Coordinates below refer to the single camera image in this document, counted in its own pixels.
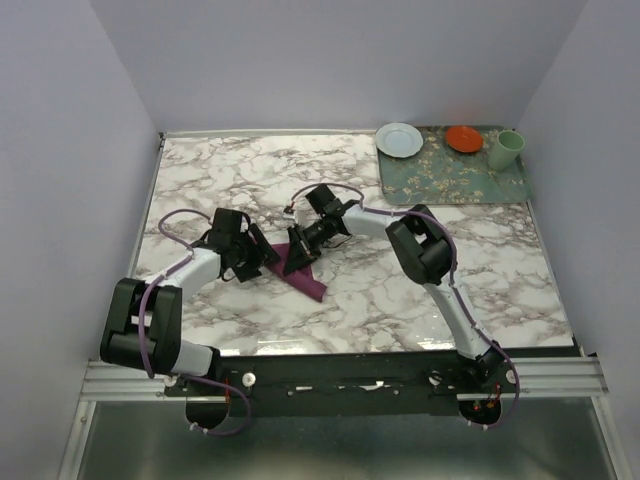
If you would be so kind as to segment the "purple cloth napkin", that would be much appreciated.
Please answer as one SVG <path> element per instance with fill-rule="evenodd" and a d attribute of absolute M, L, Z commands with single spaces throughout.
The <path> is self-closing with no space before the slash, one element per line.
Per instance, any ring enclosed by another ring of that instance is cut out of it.
<path fill-rule="evenodd" d="M 272 248 L 279 255 L 280 260 L 275 264 L 269 265 L 268 269 L 289 286 L 295 288 L 312 300 L 321 303 L 327 286 L 314 278 L 311 267 L 306 266 L 291 274 L 285 275 L 284 266 L 289 253 L 289 245 L 279 243 L 273 245 Z"/>

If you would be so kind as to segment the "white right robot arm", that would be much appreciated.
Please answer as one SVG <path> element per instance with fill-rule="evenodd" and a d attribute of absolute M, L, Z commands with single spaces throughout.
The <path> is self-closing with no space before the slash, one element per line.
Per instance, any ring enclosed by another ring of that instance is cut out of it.
<path fill-rule="evenodd" d="M 329 184 L 314 184 L 306 200 L 318 215 L 311 225 L 288 228 L 285 277 L 310 267 L 324 244 L 337 235 L 387 240 L 404 274 L 434 300 L 453 335 L 459 357 L 457 376 L 469 390 L 480 392 L 496 380 L 504 352 L 474 318 L 457 278 L 457 248 L 446 228 L 428 207 L 405 211 L 367 208 L 363 200 L 341 201 Z"/>

